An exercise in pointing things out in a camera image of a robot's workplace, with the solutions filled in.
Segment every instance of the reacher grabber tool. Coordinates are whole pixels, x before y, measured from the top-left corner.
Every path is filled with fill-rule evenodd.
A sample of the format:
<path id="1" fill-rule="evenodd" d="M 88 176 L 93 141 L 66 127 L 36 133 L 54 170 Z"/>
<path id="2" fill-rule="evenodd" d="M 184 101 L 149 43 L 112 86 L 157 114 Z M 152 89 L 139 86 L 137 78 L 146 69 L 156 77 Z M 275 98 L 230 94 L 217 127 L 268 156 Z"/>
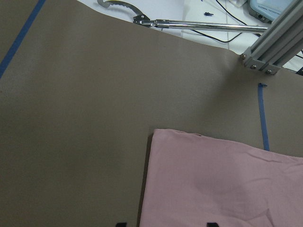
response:
<path id="1" fill-rule="evenodd" d="M 158 27 L 158 28 L 174 28 L 174 29 L 189 29 L 189 30 L 205 30 L 205 31 L 223 31 L 223 32 L 241 32 L 241 33 L 263 33 L 266 27 L 250 26 L 250 25 L 231 25 L 231 24 L 217 24 L 194 21 L 181 20 L 150 20 L 143 14 L 136 6 L 130 3 L 117 0 L 97 0 L 99 5 L 108 8 L 110 5 L 120 5 L 130 8 L 137 16 L 134 18 L 134 23 L 144 27 Z"/>

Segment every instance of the pink cloth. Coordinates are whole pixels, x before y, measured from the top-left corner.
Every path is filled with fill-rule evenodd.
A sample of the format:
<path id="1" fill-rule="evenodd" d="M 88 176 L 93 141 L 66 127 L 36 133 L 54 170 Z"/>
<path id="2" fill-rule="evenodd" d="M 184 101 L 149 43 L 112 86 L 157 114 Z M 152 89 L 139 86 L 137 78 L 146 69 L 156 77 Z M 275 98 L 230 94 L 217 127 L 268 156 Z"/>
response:
<path id="1" fill-rule="evenodd" d="M 140 227 L 302 227 L 303 158 L 155 130 Z"/>

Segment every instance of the metal rod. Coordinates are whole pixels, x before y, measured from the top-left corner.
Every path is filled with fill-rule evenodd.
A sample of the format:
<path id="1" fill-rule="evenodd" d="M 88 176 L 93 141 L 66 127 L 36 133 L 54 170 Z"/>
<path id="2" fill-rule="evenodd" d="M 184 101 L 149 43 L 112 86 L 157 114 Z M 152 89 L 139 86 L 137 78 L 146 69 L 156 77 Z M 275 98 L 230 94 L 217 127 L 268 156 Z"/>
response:
<path id="1" fill-rule="evenodd" d="M 195 29 L 208 31 L 224 31 L 224 32 L 242 32 L 242 33 L 263 33 L 266 27 L 249 26 L 249 25 L 230 25 L 230 24 L 215 24 L 205 22 L 177 21 L 177 20 L 154 20 L 151 21 L 151 26 L 160 28 L 175 28 L 175 29 Z"/>

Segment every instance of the small black object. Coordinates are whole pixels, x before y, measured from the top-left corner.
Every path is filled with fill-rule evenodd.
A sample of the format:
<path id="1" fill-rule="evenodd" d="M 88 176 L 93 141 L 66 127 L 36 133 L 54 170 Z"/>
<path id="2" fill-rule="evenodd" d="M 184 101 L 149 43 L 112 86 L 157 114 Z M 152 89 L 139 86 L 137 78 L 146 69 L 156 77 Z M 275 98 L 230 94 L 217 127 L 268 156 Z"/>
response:
<path id="1" fill-rule="evenodd" d="M 208 222 L 207 227 L 219 227 L 219 225 L 216 222 Z"/>
<path id="2" fill-rule="evenodd" d="M 117 223 L 116 227 L 126 227 L 127 223 L 126 222 L 121 222 L 121 223 Z"/>
<path id="3" fill-rule="evenodd" d="M 211 17 L 211 16 L 213 15 L 213 13 L 205 12 L 204 15 L 205 15 L 205 16 L 210 16 L 210 17 Z"/>
<path id="4" fill-rule="evenodd" d="M 266 84 L 258 83 L 258 87 L 267 87 Z"/>
<path id="5" fill-rule="evenodd" d="M 134 19 L 134 22 L 133 23 L 135 23 L 135 24 L 139 24 L 139 25 L 142 25 L 142 26 L 144 26 L 144 27 L 151 27 L 151 25 L 144 25 L 144 24 L 140 24 L 140 21 L 141 22 L 151 22 L 151 20 L 145 15 L 145 14 L 141 14 L 141 15 L 138 15 L 138 16 L 135 16 L 135 17 L 133 17 L 133 19 Z"/>

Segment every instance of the blue painter's tape strip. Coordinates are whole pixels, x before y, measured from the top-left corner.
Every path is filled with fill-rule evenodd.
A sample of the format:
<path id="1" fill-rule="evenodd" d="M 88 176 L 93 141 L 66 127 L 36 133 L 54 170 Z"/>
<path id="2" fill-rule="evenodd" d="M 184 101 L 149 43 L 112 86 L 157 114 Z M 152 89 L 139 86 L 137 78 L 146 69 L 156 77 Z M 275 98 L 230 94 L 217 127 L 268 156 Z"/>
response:
<path id="1" fill-rule="evenodd" d="M 0 63 L 0 78 L 2 77 L 3 73 L 5 72 L 6 68 L 8 67 L 10 61 L 13 59 L 15 53 L 17 52 L 19 46 L 21 45 L 25 35 L 27 34 L 29 28 L 31 27 L 33 21 L 35 20 L 36 16 L 38 15 L 40 9 L 42 8 L 43 4 L 46 0 L 39 0 L 36 6 L 34 7 L 33 11 L 29 15 L 28 19 L 26 20 L 25 24 L 21 28 L 19 34 L 17 35 L 15 41 L 13 42 L 12 46 L 10 47 L 9 51 L 5 55 L 4 59 Z"/>
<path id="2" fill-rule="evenodd" d="M 267 87 L 267 85 L 262 84 L 262 83 L 258 84 L 258 101 L 259 101 L 261 129 L 262 129 L 262 136 L 263 136 L 263 147 L 264 147 L 264 150 L 269 151 L 269 142 L 268 142 L 268 134 L 267 134 L 265 110 L 264 110 L 264 101 L 263 101 L 263 88 L 264 87 Z"/>

